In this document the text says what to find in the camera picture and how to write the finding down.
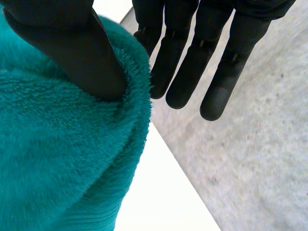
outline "teal fleece fabric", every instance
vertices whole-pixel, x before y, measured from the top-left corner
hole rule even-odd
[[[0,231],[114,229],[148,132],[149,65],[101,20],[128,78],[113,103],[80,90],[0,14]]]

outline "gloved hand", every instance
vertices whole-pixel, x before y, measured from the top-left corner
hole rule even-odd
[[[54,60],[81,89],[105,100],[125,92],[125,73],[94,0],[0,0],[11,28]]]
[[[165,37],[152,69],[151,97],[164,96],[187,42],[195,11],[195,34],[180,69],[167,94],[166,102],[175,109],[186,105],[233,9],[236,13],[230,38],[212,83],[200,107],[209,121],[220,118],[235,84],[256,43],[265,35],[272,20],[283,17],[295,0],[132,0],[139,24],[134,34],[151,56],[159,41],[165,8]]]

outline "fabric fold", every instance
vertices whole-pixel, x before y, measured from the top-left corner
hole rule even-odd
[[[84,93],[0,15],[0,230],[114,229],[148,132],[149,63],[101,21],[128,80],[117,102]]]

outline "white backdrop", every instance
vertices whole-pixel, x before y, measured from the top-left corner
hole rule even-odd
[[[97,14],[120,23],[133,4],[131,0],[95,0],[93,7]]]
[[[94,9],[120,23],[131,0],[95,0]],[[164,140],[150,124],[141,161],[115,231],[220,231]]]

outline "black gloved finger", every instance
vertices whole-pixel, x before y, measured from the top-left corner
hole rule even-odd
[[[0,0],[14,19],[28,26],[68,28],[85,25],[94,0]]]
[[[27,26],[3,9],[10,27],[26,42],[49,56],[81,89],[105,100],[125,92],[125,73],[95,11],[84,26],[64,30]]]
[[[151,56],[162,33],[165,0],[132,0],[139,24],[134,34]]]
[[[183,108],[190,99],[232,10],[231,5],[222,4],[221,1],[200,1],[192,45],[166,94],[166,102],[170,107]]]
[[[251,51],[269,25],[270,21],[235,13],[227,47],[200,107],[204,119],[220,118]]]
[[[151,97],[164,96],[179,63],[187,42],[191,21],[198,7],[198,0],[166,0],[165,37],[152,69]]]

